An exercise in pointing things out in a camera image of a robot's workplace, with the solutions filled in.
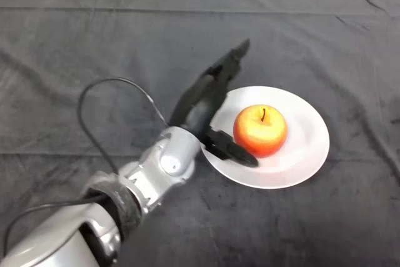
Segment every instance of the plate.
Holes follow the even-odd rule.
[[[329,133],[321,115],[293,93],[262,86],[230,91],[212,119],[211,127],[233,136],[236,116],[244,108],[255,104],[273,106],[284,116],[288,136],[282,148],[267,158],[258,159],[257,168],[220,160],[203,148],[208,161],[227,178],[260,189],[286,188],[313,176],[328,155]]]

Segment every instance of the red apple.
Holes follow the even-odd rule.
[[[263,158],[278,151],[287,137],[287,124],[272,106],[258,104],[243,109],[233,126],[235,142],[253,156]]]

